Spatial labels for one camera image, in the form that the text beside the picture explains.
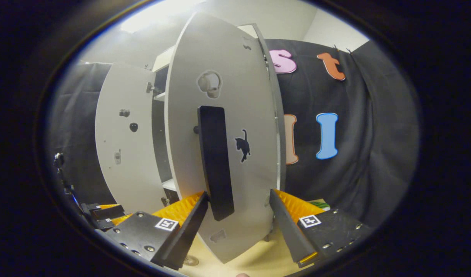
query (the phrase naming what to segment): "blue letter i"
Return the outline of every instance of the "blue letter i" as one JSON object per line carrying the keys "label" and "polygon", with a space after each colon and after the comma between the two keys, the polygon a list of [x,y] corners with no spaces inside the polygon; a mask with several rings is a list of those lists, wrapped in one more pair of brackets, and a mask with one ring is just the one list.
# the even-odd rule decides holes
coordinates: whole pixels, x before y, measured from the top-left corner
{"label": "blue letter i", "polygon": [[335,123],[338,115],[332,112],[320,113],[316,116],[316,121],[321,125],[321,149],[316,154],[319,160],[334,157],[338,150],[334,147]]}

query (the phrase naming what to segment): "white wall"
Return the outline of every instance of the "white wall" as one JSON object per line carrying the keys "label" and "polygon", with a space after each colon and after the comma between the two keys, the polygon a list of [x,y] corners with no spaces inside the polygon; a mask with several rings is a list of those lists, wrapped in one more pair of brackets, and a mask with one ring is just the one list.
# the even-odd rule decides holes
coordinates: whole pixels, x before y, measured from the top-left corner
{"label": "white wall", "polygon": [[369,39],[341,19],[323,10],[317,9],[314,20],[303,39],[329,47],[336,47],[342,51],[354,51]]}
{"label": "white wall", "polygon": [[256,23],[265,38],[303,40],[317,10],[316,7],[299,0],[164,2],[176,1],[195,1],[198,4],[188,8],[186,5],[174,5],[171,9],[164,9],[168,12],[148,17],[149,26],[135,33],[121,30],[119,23],[90,43],[80,59],[84,62],[123,62],[138,67],[148,64],[148,68],[152,68],[156,56],[176,43],[182,28],[194,11],[211,14],[236,26]]}

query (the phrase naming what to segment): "cat sticker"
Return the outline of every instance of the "cat sticker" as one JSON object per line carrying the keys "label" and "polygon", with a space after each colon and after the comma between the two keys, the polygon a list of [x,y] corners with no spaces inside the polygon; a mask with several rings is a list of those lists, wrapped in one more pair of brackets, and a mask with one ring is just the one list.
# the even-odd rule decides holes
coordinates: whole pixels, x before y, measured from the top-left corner
{"label": "cat sticker", "polygon": [[237,149],[241,150],[243,154],[241,163],[247,160],[248,154],[251,155],[251,153],[249,152],[249,142],[247,141],[247,132],[244,129],[242,131],[244,132],[244,138],[235,138]]}

